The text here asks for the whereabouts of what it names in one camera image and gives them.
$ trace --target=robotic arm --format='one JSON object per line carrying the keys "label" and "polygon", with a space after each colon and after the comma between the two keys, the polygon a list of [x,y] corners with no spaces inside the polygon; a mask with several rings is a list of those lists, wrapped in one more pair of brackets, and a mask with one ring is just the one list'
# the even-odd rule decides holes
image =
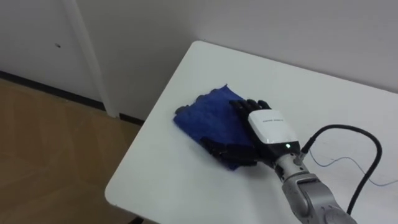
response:
{"label": "robotic arm", "polygon": [[294,215],[302,223],[356,223],[337,204],[330,189],[305,167],[305,154],[300,152],[299,142],[280,112],[264,101],[230,103],[256,148],[256,160],[275,170]]}

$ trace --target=blue towel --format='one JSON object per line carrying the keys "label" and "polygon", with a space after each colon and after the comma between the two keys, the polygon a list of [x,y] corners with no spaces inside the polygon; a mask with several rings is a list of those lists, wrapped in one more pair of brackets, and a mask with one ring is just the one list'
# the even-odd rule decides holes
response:
{"label": "blue towel", "polygon": [[[252,146],[242,124],[229,100],[242,100],[226,85],[199,96],[196,102],[179,110],[174,117],[175,124],[197,143],[202,137],[208,137],[223,144]],[[237,164],[225,164],[231,170]]]}

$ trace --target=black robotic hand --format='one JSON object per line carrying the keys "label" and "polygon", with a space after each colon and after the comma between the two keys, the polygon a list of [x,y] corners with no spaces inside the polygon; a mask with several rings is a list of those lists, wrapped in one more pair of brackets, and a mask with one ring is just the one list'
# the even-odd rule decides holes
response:
{"label": "black robotic hand", "polygon": [[235,109],[246,134],[252,141],[256,154],[258,155],[258,161],[274,168],[276,160],[281,156],[291,153],[296,155],[300,154],[300,145],[298,141],[284,141],[269,144],[261,141],[253,130],[252,125],[249,122],[249,115],[253,111],[271,110],[271,107],[265,101],[260,100],[255,102],[254,100],[231,100],[229,103]]}
{"label": "black robotic hand", "polygon": [[200,140],[202,146],[220,162],[230,168],[237,166],[255,166],[260,159],[256,148],[237,144],[222,144],[209,138]]}

